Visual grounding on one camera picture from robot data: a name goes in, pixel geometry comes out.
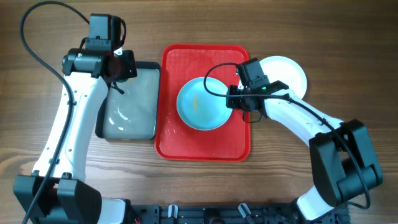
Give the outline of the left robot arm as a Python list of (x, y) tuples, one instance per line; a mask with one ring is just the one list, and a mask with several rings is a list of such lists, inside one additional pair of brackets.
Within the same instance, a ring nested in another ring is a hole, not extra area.
[(62, 97), (49, 139), (31, 175), (18, 175), (14, 195), (24, 223), (129, 223), (127, 199), (107, 198), (85, 183), (86, 155), (110, 87), (136, 77), (132, 50), (71, 49), (63, 59)]

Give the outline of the white round plate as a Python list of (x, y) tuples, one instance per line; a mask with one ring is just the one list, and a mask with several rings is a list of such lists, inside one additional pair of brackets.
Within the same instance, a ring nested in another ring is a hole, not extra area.
[(303, 99), (308, 87), (307, 76), (302, 67), (294, 60), (283, 56), (270, 56), (260, 61), (260, 65), (269, 81), (281, 81)]

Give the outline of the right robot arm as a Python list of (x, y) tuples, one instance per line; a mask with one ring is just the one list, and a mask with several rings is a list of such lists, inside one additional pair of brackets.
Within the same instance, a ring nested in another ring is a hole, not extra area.
[(344, 122), (304, 102), (307, 77), (290, 58), (252, 58), (236, 65), (239, 85), (231, 85), (226, 105), (258, 111), (284, 125), (310, 150), (314, 186), (294, 203), (305, 222), (314, 222), (382, 184), (382, 171), (365, 125)]

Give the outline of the light blue plate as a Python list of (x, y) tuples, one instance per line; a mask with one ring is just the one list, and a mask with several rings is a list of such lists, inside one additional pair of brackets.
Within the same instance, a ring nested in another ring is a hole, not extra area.
[(177, 95), (177, 113), (189, 127), (210, 131), (229, 120), (233, 110), (226, 107), (223, 97), (228, 87), (215, 78), (190, 80)]

